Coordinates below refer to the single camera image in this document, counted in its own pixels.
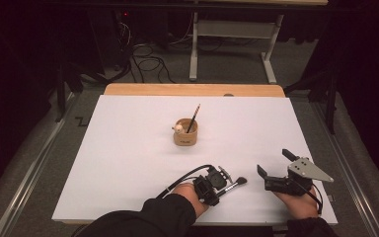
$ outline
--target table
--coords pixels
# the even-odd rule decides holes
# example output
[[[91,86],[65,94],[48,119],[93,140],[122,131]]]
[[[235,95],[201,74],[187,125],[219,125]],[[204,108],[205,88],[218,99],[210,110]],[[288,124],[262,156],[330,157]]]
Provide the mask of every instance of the table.
[[[223,97],[230,94],[235,97]],[[198,142],[176,146],[171,126],[192,116],[198,102]],[[253,122],[260,129],[252,129]],[[217,132],[220,127],[229,135]],[[290,162],[282,148],[312,159],[279,86],[111,84],[98,101],[52,219],[89,223],[113,210],[138,210],[186,172],[211,164],[248,183],[223,196],[196,225],[284,224],[285,206],[264,190],[256,173],[261,163],[270,175],[286,175]],[[336,224],[321,182],[315,184],[324,197],[323,217]]]
[[[248,4],[278,4],[278,5],[306,5],[306,6],[324,6],[328,0],[194,0],[198,2],[233,2]],[[189,62],[189,79],[196,81],[198,53],[197,43],[198,36],[206,37],[231,37],[245,39],[266,39],[269,40],[266,52],[261,53],[261,60],[264,65],[266,78],[269,84],[276,84],[275,75],[270,64],[270,56],[281,28],[283,15],[277,15],[275,22],[258,23],[258,22],[235,22],[235,21],[212,21],[199,20],[198,13],[193,13],[192,24],[192,51]]]

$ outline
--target forearm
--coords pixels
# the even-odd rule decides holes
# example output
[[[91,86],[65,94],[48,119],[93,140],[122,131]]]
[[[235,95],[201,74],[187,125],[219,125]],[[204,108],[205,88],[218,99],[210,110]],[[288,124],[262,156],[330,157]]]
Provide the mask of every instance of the forearm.
[[[286,237],[337,237],[338,235],[322,218],[307,218],[287,221]]]
[[[188,200],[179,195],[148,199],[141,211],[114,211],[89,225],[79,236],[184,236],[195,222]]]

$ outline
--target gray floor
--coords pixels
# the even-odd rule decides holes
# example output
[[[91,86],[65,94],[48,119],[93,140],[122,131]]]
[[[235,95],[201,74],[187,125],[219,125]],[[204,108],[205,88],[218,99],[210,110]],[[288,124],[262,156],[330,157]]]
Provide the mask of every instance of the gray floor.
[[[196,83],[266,84],[258,50],[265,48],[266,43],[247,42],[228,39],[217,50],[212,50],[215,44],[202,45]],[[285,87],[300,78],[314,46],[314,43],[297,45],[293,41],[276,45],[271,62],[279,85]],[[148,50],[142,47],[136,54]],[[172,80],[190,83],[188,47],[181,44],[169,51],[155,49],[153,55],[163,58]],[[147,61],[140,65],[150,69],[157,63]],[[108,68],[107,74],[110,77],[114,72]],[[141,82],[135,66],[133,75]],[[146,83],[159,83],[158,71],[146,71],[143,75]],[[160,73],[160,80],[170,83],[165,70]],[[133,81],[129,73],[117,82]],[[79,126],[77,118],[86,123],[103,93],[104,87],[86,83],[82,94],[71,95],[70,109],[62,122],[54,122],[56,107],[53,107],[20,147],[0,181],[0,236],[70,236],[78,227],[54,222],[51,216],[86,132],[86,126]],[[323,125],[324,105],[309,103],[306,93],[295,92],[288,97],[315,162],[337,180],[325,185],[334,199],[331,205],[339,220],[334,229],[340,236],[379,236],[379,173],[341,97],[337,97],[336,135],[331,135]],[[30,187],[30,193],[18,190],[24,184]]]

